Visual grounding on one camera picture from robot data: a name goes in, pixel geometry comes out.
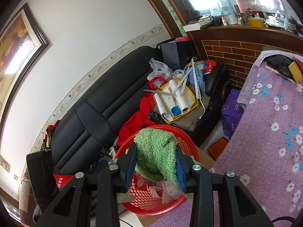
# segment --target black leather sofa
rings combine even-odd
[[[137,48],[104,73],[71,107],[56,127],[51,149],[55,174],[73,175],[87,170],[110,148],[123,124],[139,110],[151,58],[163,61],[161,52],[148,46]],[[194,132],[187,132],[197,146],[210,134],[221,117],[228,70],[221,62],[205,75],[211,105]]]

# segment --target sofa backrest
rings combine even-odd
[[[162,61],[157,49],[142,46],[105,72],[71,107],[51,138],[55,174],[85,171],[110,148],[123,124],[139,110],[151,58]]]

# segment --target silver screw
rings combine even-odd
[[[110,165],[110,166],[109,166],[109,169],[110,169],[111,171],[117,170],[117,169],[118,169],[118,165],[116,165],[116,164]]]
[[[76,173],[75,177],[76,178],[82,178],[84,176],[84,173],[83,172],[78,172]]]
[[[192,168],[193,168],[195,171],[200,171],[200,170],[201,170],[201,166],[200,166],[200,165],[193,165]]]
[[[227,172],[226,175],[230,178],[234,177],[234,172]]]

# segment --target framed painting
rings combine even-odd
[[[25,3],[0,33],[0,138],[18,85],[48,45]]]

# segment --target wooden stick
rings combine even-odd
[[[296,86],[298,86],[299,88],[303,89],[303,86],[302,86],[302,85],[300,85],[299,83],[296,83],[295,81],[293,81],[293,80],[290,79],[290,78],[287,78],[287,77],[283,76],[281,73],[279,73],[277,70],[271,68],[270,66],[265,66],[265,68],[266,68],[267,70],[270,70],[270,71],[272,71],[272,72],[278,74],[278,75],[281,76],[282,78],[285,78],[285,79],[287,79],[288,81],[294,83],[294,84],[295,84]]]

